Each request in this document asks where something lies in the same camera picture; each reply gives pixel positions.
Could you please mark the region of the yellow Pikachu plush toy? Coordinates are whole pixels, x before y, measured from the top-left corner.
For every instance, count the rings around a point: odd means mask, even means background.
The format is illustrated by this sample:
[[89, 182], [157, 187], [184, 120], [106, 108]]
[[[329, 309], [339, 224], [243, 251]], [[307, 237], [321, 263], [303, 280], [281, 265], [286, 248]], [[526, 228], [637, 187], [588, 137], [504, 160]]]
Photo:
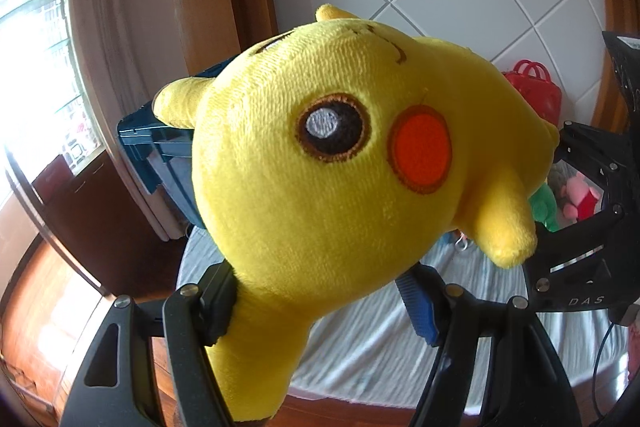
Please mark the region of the yellow Pikachu plush toy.
[[238, 423], [272, 418], [312, 325], [458, 230], [510, 269], [559, 132], [491, 62], [333, 5], [152, 103], [190, 130], [198, 212], [238, 281], [208, 349]]

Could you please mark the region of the red toy suitcase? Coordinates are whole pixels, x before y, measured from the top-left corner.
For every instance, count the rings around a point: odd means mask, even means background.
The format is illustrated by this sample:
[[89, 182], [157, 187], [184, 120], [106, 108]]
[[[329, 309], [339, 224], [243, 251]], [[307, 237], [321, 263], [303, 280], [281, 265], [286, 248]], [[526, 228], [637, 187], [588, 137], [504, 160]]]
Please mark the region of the red toy suitcase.
[[560, 122], [562, 91], [551, 79], [544, 64], [531, 60], [518, 61], [503, 76], [520, 92], [537, 115], [557, 126]]

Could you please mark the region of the blue storage bin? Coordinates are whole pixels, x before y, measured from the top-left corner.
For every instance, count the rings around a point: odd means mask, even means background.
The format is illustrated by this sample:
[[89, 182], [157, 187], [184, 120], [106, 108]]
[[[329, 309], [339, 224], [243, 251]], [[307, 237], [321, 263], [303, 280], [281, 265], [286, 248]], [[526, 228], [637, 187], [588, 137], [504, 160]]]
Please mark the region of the blue storage bin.
[[160, 122], [152, 102], [122, 118], [118, 139], [145, 190], [163, 187], [191, 225], [205, 229], [192, 184], [192, 129], [177, 129]]

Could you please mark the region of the beige window curtain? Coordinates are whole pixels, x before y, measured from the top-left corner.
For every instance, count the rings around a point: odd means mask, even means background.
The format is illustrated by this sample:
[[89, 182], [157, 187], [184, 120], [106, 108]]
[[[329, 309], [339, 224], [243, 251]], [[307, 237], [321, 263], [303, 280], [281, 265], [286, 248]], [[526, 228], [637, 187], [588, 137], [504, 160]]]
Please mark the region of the beige window curtain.
[[67, 0], [68, 28], [99, 132], [146, 222], [168, 241], [183, 234], [177, 211], [150, 194], [122, 150], [117, 125], [171, 80], [186, 75], [172, 0]]

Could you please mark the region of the dark green plush toy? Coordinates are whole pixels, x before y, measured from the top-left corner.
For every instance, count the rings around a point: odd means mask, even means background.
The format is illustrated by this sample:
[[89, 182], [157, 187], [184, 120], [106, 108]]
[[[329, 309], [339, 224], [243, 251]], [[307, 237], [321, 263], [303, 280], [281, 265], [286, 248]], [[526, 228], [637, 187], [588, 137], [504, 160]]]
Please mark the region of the dark green plush toy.
[[554, 194], [547, 183], [541, 184], [538, 190], [529, 197], [529, 206], [533, 219], [541, 223], [549, 232], [559, 231], [560, 226], [556, 215], [558, 206]]

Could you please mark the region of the pink pig plush toy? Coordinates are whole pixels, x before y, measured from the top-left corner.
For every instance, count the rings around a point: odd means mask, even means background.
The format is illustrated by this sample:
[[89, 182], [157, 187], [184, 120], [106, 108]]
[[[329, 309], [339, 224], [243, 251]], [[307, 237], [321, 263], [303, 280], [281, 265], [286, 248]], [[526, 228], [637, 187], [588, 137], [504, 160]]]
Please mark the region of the pink pig plush toy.
[[600, 202], [601, 193], [591, 186], [586, 177], [578, 172], [570, 176], [561, 188], [561, 206], [565, 219], [582, 221], [592, 217]]

